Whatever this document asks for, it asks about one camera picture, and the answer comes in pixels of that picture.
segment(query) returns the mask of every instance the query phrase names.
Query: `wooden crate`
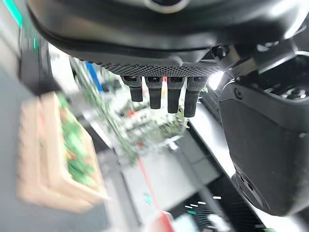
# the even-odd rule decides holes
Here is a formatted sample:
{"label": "wooden crate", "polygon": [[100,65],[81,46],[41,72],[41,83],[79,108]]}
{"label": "wooden crate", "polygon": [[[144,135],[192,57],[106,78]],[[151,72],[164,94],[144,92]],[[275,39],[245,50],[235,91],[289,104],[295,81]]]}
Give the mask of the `wooden crate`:
{"label": "wooden crate", "polygon": [[89,154],[87,162],[95,170],[92,177],[96,185],[93,188],[74,181],[68,172],[60,120],[60,102],[57,95],[55,93],[44,94],[41,96],[41,103],[46,120],[45,133],[48,135],[46,158],[50,188],[73,198],[89,201],[92,204],[106,200],[108,197],[90,135],[81,127],[84,145]]}
{"label": "wooden crate", "polygon": [[85,161],[95,170],[92,178],[96,184],[88,187],[69,174],[59,107],[55,93],[22,105],[17,195],[39,205],[83,212],[108,197],[91,136],[82,126],[82,140],[89,154]]}
{"label": "wooden crate", "polygon": [[90,202],[49,188],[46,172],[46,133],[39,99],[22,105],[19,137],[18,197],[24,201],[72,212],[89,209]]}

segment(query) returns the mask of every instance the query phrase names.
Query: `white wall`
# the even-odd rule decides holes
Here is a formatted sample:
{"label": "white wall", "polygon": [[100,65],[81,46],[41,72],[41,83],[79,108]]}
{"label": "white wall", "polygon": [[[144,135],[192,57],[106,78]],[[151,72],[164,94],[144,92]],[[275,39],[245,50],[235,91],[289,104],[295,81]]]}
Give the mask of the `white wall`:
{"label": "white wall", "polygon": [[3,1],[0,1],[0,66],[17,76],[19,70],[19,27]]}

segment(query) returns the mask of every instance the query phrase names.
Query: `green light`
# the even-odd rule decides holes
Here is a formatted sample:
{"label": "green light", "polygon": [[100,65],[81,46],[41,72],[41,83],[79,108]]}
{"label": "green light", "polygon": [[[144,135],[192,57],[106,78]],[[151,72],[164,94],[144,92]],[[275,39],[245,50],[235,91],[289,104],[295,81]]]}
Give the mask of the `green light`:
{"label": "green light", "polygon": [[37,50],[37,41],[36,41],[36,39],[33,39],[33,48],[34,48],[34,50]]}
{"label": "green light", "polygon": [[8,11],[11,13],[12,17],[15,19],[18,26],[21,28],[23,25],[23,17],[19,12],[18,8],[15,6],[13,0],[2,0]]}
{"label": "green light", "polygon": [[152,205],[153,204],[153,200],[151,199],[151,197],[148,194],[144,194],[145,197],[145,201],[149,204]]}
{"label": "green light", "polygon": [[187,210],[187,213],[192,214],[192,215],[195,215],[195,214],[196,214],[196,212],[194,212],[194,211],[192,211],[192,210]]}

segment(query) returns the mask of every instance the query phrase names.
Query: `perforated grille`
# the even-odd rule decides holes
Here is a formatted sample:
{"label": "perforated grille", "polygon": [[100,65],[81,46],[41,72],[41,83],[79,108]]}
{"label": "perforated grille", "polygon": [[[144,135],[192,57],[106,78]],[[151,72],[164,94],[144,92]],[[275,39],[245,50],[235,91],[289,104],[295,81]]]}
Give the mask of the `perforated grille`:
{"label": "perforated grille", "polygon": [[203,63],[183,64],[180,67],[112,63],[99,63],[99,65],[114,74],[128,76],[209,76],[219,70],[216,66],[204,65]]}

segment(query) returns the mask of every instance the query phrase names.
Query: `screw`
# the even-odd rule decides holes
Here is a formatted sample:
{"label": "screw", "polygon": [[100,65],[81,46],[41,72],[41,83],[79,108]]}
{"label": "screw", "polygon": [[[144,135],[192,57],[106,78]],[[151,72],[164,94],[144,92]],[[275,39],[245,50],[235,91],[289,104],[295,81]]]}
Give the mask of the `screw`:
{"label": "screw", "polygon": [[242,93],[241,93],[241,91],[240,91],[238,88],[235,88],[235,89],[234,89],[234,93],[235,93],[235,96],[236,96],[238,99],[242,99]]}
{"label": "screw", "polygon": [[228,51],[229,50],[226,46],[219,46],[217,48],[217,56],[219,57],[219,59],[222,59],[227,55]]}

